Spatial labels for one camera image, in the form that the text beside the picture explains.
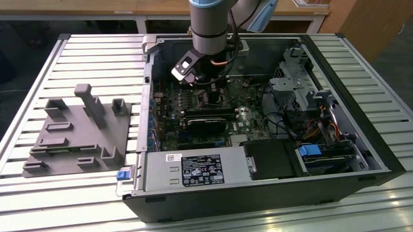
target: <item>cable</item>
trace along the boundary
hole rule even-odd
[[[224,74],[223,75],[220,75],[215,80],[212,80],[212,81],[210,81],[210,82],[206,82],[206,83],[196,83],[196,85],[199,85],[199,86],[207,86],[207,85],[211,85],[211,84],[214,84],[215,82],[218,82],[228,73],[230,73],[230,71],[231,71],[231,69],[232,69],[232,67],[234,67],[234,59],[235,59],[235,57],[236,57],[236,55],[238,55],[238,49],[239,49],[239,47],[238,47],[238,32],[236,32],[236,25],[235,25],[235,19],[234,19],[234,14],[232,14],[232,11],[230,10],[230,16],[231,16],[231,24],[232,24],[232,28],[234,28],[234,38],[235,38],[235,50],[234,50],[234,54],[232,54],[232,56],[231,56],[231,59],[228,60],[228,61],[226,61],[228,64],[230,64],[230,66],[227,67],[227,70],[226,70],[226,72],[224,72]]]
[[[29,89],[16,89],[16,90],[5,90],[0,91],[0,93],[11,93],[11,92],[27,92]]]
[[[250,16],[244,19],[244,21],[238,25],[238,28],[240,28],[240,27],[246,24],[246,22],[251,19],[251,17],[254,16],[254,14],[255,14],[255,12],[256,12],[256,10],[258,10],[258,7],[259,7],[260,2],[262,2],[262,0],[258,1],[258,4],[256,4],[256,6],[255,6],[255,8],[254,8],[254,10],[252,10],[252,13],[251,13]]]
[[[238,56],[238,51],[239,51],[239,36],[238,36],[238,28],[236,28],[236,24],[235,24],[235,19],[234,19],[234,14],[232,14],[232,10],[230,10],[230,18],[231,18],[231,25],[232,25],[232,36],[234,36],[234,54],[230,58],[230,60],[223,61],[223,62],[215,62],[214,60],[211,60],[211,64],[215,66],[224,66],[228,63],[231,63],[235,59],[235,57]]]
[[[230,66],[227,67],[226,72],[224,72],[224,74],[222,74],[220,77],[218,77],[215,80],[212,80],[212,81],[210,81],[210,82],[196,83],[196,85],[199,85],[199,86],[207,86],[207,85],[214,84],[216,81],[219,81],[219,80],[230,73],[230,71],[231,71],[231,69],[232,69],[232,66],[234,66],[234,62],[230,63]]]

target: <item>power supply label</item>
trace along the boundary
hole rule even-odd
[[[182,184],[184,187],[224,183],[219,155],[182,157]]]

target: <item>aluminum extrusion table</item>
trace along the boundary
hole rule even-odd
[[[346,39],[311,35],[338,77],[408,173],[342,201],[260,212],[144,224],[116,195],[116,172],[23,178],[47,114],[47,99],[80,104],[73,88],[93,86],[103,103],[132,103],[126,165],[135,163],[143,83],[143,35],[61,37],[0,143],[0,231],[375,231],[413,225],[413,113]],[[319,82],[327,88],[321,76]]]

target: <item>floor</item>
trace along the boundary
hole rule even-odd
[[[159,33],[160,27],[175,27],[186,32],[187,22],[151,23],[148,31]],[[136,33],[134,23],[124,22],[113,26],[85,21],[53,22],[0,22],[0,51],[12,63],[17,76],[0,84],[0,138],[16,115],[21,102],[44,61],[61,33],[95,34],[100,32]],[[373,67],[395,90],[406,104],[413,108],[413,17],[408,20],[402,32],[393,38]]]

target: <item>black cable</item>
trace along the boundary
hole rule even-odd
[[[231,69],[232,69],[232,66],[234,66],[234,62],[230,63],[230,66],[227,67],[226,72],[224,72],[224,74],[222,74],[220,77],[218,77],[215,80],[212,80],[212,81],[210,81],[210,82],[196,83],[196,85],[199,85],[199,86],[207,86],[207,85],[214,84],[216,81],[219,81],[219,80],[230,73],[230,71],[231,71]]]
[[[215,80],[210,81],[210,82],[204,82],[204,83],[196,83],[196,85],[199,86],[207,86],[207,85],[211,85],[214,84],[215,82],[218,82],[231,71],[232,67],[234,67],[234,59],[238,55],[238,50],[239,50],[239,45],[238,45],[238,29],[236,29],[236,25],[235,25],[235,19],[234,19],[234,14],[232,14],[232,10],[230,10],[230,18],[231,18],[231,24],[232,24],[232,30],[234,30],[234,45],[235,45],[235,50],[234,50],[234,54],[230,58],[230,60],[227,61],[230,66],[227,67],[227,70],[224,72],[224,74],[222,74]]]
[[[250,16],[244,19],[244,21],[238,25],[238,28],[240,28],[240,27],[246,24],[246,22],[251,19],[251,17],[254,16],[254,14],[255,14],[255,12],[256,12],[256,10],[258,10],[258,7],[259,7],[260,2],[262,2],[262,0],[258,1],[258,4],[256,4],[256,6],[255,6],[255,8],[254,8],[254,10],[252,10],[252,13],[251,13]]]
[[[235,19],[234,19],[234,14],[232,14],[232,10],[230,10],[230,18],[231,18],[231,25],[232,25],[232,36],[234,36],[234,54],[232,57],[230,58],[230,60],[227,61],[227,63],[231,63],[235,59],[235,57],[238,56],[238,51],[239,51],[239,35],[238,35],[238,27],[235,24]]]

